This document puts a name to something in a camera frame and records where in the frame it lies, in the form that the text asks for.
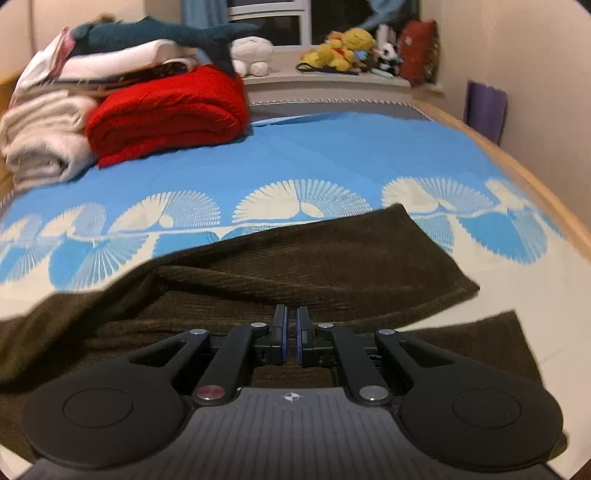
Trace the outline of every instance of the blue bedsheet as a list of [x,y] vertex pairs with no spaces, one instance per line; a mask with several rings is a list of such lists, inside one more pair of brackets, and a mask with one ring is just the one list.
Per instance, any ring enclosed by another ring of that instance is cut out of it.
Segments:
[[158,255],[395,202],[447,252],[454,222],[521,264],[537,262],[548,227],[556,231],[461,132],[314,115],[255,124],[231,144],[94,168],[17,199],[0,225],[0,294],[32,275],[49,282],[45,293],[101,287]]

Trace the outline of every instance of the gray ribbed surface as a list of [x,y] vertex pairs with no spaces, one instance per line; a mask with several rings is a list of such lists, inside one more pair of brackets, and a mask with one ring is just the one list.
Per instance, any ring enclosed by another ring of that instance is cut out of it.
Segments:
[[456,469],[417,450],[383,408],[358,406],[341,388],[245,388],[225,407],[197,410],[162,452],[111,471],[76,473],[41,460],[23,480],[556,480],[544,466],[497,475]]
[[358,99],[317,99],[291,100],[276,102],[258,102],[248,106],[251,121],[266,120],[292,115],[310,115],[313,113],[360,112],[378,113],[394,118],[409,120],[430,120],[420,110],[408,103],[388,102],[386,100]]

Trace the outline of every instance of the white folded blanket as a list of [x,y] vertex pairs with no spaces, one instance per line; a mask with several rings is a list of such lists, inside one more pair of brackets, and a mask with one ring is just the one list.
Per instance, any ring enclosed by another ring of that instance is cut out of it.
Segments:
[[172,40],[154,40],[111,53],[78,55],[63,65],[59,80],[100,80],[160,65],[183,56],[183,49]]
[[55,130],[18,135],[5,154],[17,190],[71,180],[96,162],[86,136]]
[[59,90],[4,114],[0,151],[17,190],[71,180],[96,161],[84,128],[97,106],[92,98]]
[[39,130],[79,132],[86,126],[88,115],[97,107],[92,98],[73,95],[66,90],[46,93],[15,106],[0,119],[0,151],[6,156],[18,135]]

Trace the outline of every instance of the bed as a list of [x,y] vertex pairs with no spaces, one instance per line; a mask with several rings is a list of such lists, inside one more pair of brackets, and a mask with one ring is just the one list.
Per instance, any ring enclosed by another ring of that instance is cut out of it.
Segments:
[[[481,287],[406,329],[515,310],[564,412],[569,447],[551,465],[571,477],[591,456],[581,380],[591,236],[580,221],[514,159],[424,102],[258,102],[251,120],[238,142],[93,169],[4,205],[2,317],[54,291],[105,288],[179,249],[402,203]],[[0,449],[9,477],[24,467]]]

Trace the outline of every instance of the panda plush toy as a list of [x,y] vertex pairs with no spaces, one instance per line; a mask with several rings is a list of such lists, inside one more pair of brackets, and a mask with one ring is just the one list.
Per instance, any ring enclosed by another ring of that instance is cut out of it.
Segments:
[[378,65],[372,71],[379,70],[379,72],[374,73],[389,73],[389,75],[392,77],[398,76],[400,74],[400,64],[402,63],[402,59],[396,53],[396,48],[394,48],[394,45],[391,43],[385,43],[379,49],[377,49],[377,54]]

